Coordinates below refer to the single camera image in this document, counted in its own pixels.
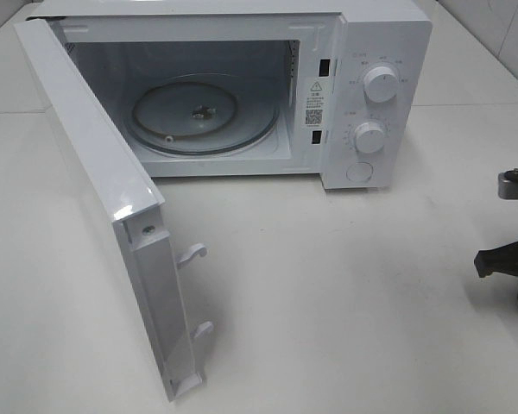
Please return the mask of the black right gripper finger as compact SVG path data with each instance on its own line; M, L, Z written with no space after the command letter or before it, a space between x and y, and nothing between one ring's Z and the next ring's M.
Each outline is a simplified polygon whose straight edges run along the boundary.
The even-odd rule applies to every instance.
M518 241L491 250L480 250L474 266L480 278L503 273L518 278Z

